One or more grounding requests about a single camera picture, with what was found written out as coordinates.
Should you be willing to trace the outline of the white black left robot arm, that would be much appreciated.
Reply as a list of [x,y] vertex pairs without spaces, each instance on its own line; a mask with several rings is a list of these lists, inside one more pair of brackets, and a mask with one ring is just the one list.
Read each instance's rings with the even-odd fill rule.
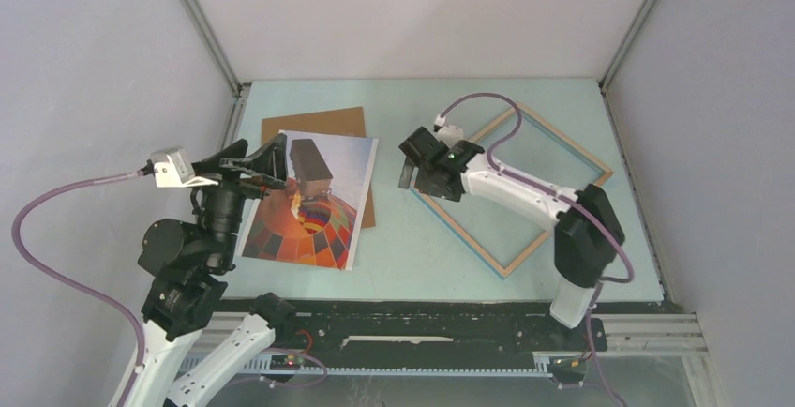
[[254,299],[232,333],[194,369],[179,372],[209,325],[234,270],[246,201],[287,186],[287,138],[279,133],[253,153],[245,139],[191,161],[181,147],[153,153],[143,169],[159,188],[187,188],[194,221],[161,219],[145,232],[141,269],[153,282],[142,305],[142,338],[113,406],[205,406],[265,349],[296,335],[296,310],[276,294]]

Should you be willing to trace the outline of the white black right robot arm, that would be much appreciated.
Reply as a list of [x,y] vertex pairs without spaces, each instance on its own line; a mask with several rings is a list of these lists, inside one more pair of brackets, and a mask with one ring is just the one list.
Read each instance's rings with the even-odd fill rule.
[[405,157],[399,185],[458,202],[472,195],[533,220],[554,236],[560,277],[545,324],[548,342],[568,349],[583,335],[582,320],[608,281],[606,268],[628,257],[625,234],[605,191],[573,189],[524,173],[463,138],[457,127],[420,127],[399,146]]

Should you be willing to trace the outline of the wooden picture frame with glass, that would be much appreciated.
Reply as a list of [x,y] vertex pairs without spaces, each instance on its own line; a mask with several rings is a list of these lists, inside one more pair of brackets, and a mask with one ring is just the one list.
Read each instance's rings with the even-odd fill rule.
[[[557,261],[580,262],[589,257],[610,263],[615,247],[625,238],[602,189],[614,172],[529,107],[518,103],[511,110],[594,169],[596,180],[582,190],[559,187],[491,160],[479,142],[508,119],[510,113],[504,112],[469,141],[464,140],[461,128],[445,123],[443,117],[435,121],[435,132],[418,129],[400,147],[407,156],[400,187],[416,195],[501,279],[510,276],[550,237],[565,232],[570,235],[562,239],[563,251],[556,255]],[[503,266],[438,203],[458,202],[465,194],[503,205],[533,220],[544,231]]]

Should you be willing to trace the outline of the hot air balloon photo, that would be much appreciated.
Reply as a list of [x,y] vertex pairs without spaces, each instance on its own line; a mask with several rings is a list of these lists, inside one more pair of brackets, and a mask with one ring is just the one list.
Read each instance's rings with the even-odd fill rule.
[[323,180],[330,171],[311,140],[296,140],[288,145],[287,137],[286,150],[287,187],[272,190],[254,202],[239,241],[239,255],[351,271],[361,219],[336,197],[301,205],[299,182],[289,176],[288,163],[303,179],[314,175]]

